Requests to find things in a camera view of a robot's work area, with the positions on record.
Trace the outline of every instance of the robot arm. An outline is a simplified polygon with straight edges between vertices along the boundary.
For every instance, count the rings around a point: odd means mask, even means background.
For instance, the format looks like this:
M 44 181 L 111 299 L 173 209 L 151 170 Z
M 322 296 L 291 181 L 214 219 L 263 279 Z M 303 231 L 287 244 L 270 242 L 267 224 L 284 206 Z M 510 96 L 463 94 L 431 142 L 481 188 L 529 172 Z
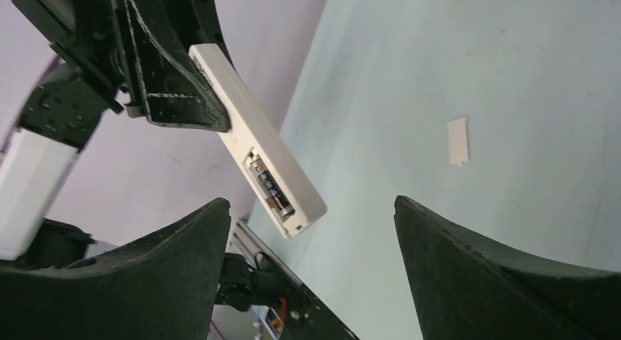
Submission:
M 32 91 L 0 164 L 0 259 L 28 248 L 107 109 L 218 132 L 285 238 L 326 213 L 235 72 L 214 0 L 13 2 L 64 63 Z

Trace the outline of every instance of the orange wire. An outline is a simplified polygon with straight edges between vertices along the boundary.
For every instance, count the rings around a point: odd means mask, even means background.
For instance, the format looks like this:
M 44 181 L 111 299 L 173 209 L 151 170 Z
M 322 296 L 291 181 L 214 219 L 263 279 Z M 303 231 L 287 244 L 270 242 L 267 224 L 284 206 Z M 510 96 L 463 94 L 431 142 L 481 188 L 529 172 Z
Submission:
M 282 329 L 285 326 L 285 317 L 287 315 L 287 299 L 284 297 L 280 298 L 280 304 L 282 305 L 280 307 L 280 326 L 279 328 Z

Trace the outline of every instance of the light blue wall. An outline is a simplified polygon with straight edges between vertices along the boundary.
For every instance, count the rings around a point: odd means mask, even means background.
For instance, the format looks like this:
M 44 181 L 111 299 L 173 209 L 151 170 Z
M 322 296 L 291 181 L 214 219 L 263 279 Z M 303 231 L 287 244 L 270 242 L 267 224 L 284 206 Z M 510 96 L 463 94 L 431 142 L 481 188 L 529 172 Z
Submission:
M 621 0 L 329 0 L 282 129 L 329 212 L 293 240 L 260 206 L 250 226 L 361 339 L 420 336 L 399 194 L 621 270 L 620 23 Z M 447 122 L 463 115 L 460 168 Z

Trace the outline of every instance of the black battery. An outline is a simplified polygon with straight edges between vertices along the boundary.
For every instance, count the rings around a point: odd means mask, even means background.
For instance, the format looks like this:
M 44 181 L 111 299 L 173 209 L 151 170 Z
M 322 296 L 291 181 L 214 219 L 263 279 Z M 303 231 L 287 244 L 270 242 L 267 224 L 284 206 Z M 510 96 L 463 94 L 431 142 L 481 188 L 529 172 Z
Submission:
M 287 218 L 295 213 L 291 202 L 280 189 L 272 174 L 267 170 L 265 163 L 261 158 L 256 159 L 250 164 L 250 170 L 254 173 L 254 177 L 267 195 L 270 203 L 282 218 Z

